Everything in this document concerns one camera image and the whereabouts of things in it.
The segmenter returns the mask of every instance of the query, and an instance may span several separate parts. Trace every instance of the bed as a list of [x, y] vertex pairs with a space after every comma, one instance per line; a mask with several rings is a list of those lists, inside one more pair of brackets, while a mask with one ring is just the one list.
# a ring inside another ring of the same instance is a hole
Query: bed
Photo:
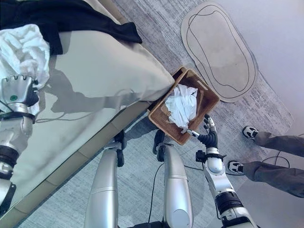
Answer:
[[[110, 1], [86, 0], [116, 23]], [[174, 83], [140, 44], [97, 31], [60, 33], [64, 54], [50, 59], [44, 107], [11, 179], [17, 185], [1, 227], [13, 227]]]

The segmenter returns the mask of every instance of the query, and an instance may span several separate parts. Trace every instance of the pant leg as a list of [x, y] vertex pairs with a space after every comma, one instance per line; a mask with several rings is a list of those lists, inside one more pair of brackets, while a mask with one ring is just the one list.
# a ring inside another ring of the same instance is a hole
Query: pant leg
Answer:
[[292, 135], [275, 136], [269, 132], [259, 132], [255, 136], [255, 143], [262, 147], [304, 157], [304, 137]]
[[254, 161], [245, 163], [243, 172], [252, 181], [265, 182], [276, 189], [304, 198], [304, 170]]

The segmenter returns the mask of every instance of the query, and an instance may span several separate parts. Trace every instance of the beige rug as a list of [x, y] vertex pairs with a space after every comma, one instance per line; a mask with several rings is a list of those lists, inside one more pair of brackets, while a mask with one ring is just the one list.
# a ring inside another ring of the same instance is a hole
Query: beige rug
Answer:
[[225, 102], [235, 102], [254, 86], [254, 55], [225, 10], [207, 1], [191, 10], [181, 24], [181, 37], [208, 85]]

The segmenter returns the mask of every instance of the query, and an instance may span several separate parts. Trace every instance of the sneaker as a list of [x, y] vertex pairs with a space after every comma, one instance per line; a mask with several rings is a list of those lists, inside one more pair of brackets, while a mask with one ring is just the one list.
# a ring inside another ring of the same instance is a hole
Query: sneaker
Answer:
[[257, 135], [258, 130], [255, 127], [252, 126], [246, 126], [243, 128], [243, 134], [248, 139], [255, 139], [255, 136]]
[[228, 169], [230, 172], [234, 174], [244, 175], [243, 173], [244, 165], [238, 161], [229, 161], [228, 162]]

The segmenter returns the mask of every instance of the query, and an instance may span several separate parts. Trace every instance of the person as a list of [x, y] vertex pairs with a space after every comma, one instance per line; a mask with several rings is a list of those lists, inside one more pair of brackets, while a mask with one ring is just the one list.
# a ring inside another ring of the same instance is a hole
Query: person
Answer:
[[[243, 134], [259, 146], [304, 157], [304, 137], [275, 136], [269, 132], [260, 132], [253, 126], [244, 127]], [[249, 163], [229, 161], [228, 169], [233, 174], [245, 175], [252, 181], [265, 182], [294, 196], [304, 198], [304, 170], [260, 161]]]

